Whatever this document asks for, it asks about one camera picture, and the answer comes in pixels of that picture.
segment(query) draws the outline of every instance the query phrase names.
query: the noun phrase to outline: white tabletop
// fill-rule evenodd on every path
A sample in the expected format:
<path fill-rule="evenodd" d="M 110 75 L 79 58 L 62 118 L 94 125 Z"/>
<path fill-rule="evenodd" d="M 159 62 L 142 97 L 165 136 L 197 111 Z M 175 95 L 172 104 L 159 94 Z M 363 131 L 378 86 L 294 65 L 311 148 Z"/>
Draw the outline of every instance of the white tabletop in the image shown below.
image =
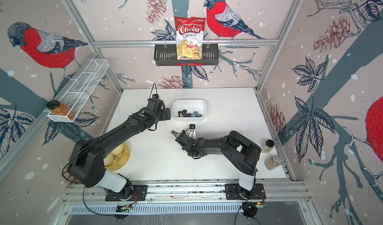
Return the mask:
<path fill-rule="evenodd" d="M 150 89 L 124 90 L 108 130 L 146 107 L 149 94 Z M 169 108 L 176 99 L 206 102 L 205 119 L 192 122 L 196 125 L 197 137 L 214 139 L 237 131 L 258 145 L 271 138 L 252 88 L 159 89 L 158 94 Z M 181 132 L 190 123 L 174 119 L 160 121 L 156 131 L 146 130 L 131 137 L 125 142 L 130 158 L 117 172 L 133 181 L 239 179 L 239 170 L 225 156 L 207 155 L 194 160 L 181 149 L 170 132 Z M 268 157 L 276 154 L 275 148 L 268 154 L 261 153 L 256 178 L 286 177 L 282 166 L 269 171 L 264 165 Z"/>

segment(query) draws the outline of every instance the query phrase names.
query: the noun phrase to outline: wall-mounted shelf basket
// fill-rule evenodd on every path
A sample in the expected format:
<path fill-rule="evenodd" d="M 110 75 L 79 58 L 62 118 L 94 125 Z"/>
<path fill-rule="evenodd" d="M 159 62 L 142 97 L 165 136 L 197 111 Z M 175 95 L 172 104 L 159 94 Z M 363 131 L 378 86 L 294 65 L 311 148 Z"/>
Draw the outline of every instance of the wall-mounted shelf basket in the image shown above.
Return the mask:
<path fill-rule="evenodd" d="M 156 44 L 154 48 L 156 65 L 217 65 L 218 44 L 202 44 L 201 60 L 177 60 L 177 46 L 174 44 Z"/>
<path fill-rule="evenodd" d="M 93 59 L 88 60 L 88 62 L 89 64 L 77 79 L 69 80 L 72 85 L 59 99 L 60 103 L 64 103 L 70 108 L 68 114 L 59 116 L 49 112 L 48 117 L 54 122 L 73 122 L 109 68 L 109 64 L 105 59 Z"/>

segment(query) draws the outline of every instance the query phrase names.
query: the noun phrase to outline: jar lid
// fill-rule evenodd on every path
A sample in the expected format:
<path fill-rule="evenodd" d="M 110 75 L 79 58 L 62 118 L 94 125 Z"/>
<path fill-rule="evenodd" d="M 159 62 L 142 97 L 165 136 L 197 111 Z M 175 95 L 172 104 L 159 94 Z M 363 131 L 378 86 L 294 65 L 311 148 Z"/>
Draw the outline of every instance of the jar lid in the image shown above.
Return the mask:
<path fill-rule="evenodd" d="M 47 103 L 48 109 L 57 109 L 59 106 L 60 106 L 60 102 L 58 100 L 55 100 L 55 99 L 53 99 Z"/>
<path fill-rule="evenodd" d="M 281 165 L 282 164 L 282 158 L 279 155 L 273 156 L 273 160 L 276 164 Z"/>
<path fill-rule="evenodd" d="M 268 139 L 268 140 L 266 141 L 266 145 L 267 145 L 268 147 L 272 148 L 272 147 L 274 147 L 274 141 L 272 141 L 271 139 Z"/>

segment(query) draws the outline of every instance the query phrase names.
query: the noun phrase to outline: chip bag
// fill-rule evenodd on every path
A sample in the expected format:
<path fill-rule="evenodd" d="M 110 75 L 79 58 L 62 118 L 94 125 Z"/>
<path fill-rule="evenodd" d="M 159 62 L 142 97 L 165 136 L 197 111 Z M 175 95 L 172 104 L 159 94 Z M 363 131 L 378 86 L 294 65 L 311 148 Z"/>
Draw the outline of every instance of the chip bag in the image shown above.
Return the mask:
<path fill-rule="evenodd" d="M 206 18 L 175 17 L 178 60 L 202 59 L 203 31 Z"/>

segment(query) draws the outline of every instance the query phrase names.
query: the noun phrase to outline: white bowl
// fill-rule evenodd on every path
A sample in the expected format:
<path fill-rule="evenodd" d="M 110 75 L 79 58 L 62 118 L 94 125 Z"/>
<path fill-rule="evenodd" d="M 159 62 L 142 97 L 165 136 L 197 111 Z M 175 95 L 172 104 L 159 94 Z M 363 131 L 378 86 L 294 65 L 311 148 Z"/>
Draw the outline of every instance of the white bowl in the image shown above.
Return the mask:
<path fill-rule="evenodd" d="M 179 117 L 178 112 L 184 109 L 191 114 L 197 111 L 202 117 Z M 202 99 L 178 99 L 172 104 L 172 117 L 176 121 L 202 121 L 206 113 L 206 102 Z"/>

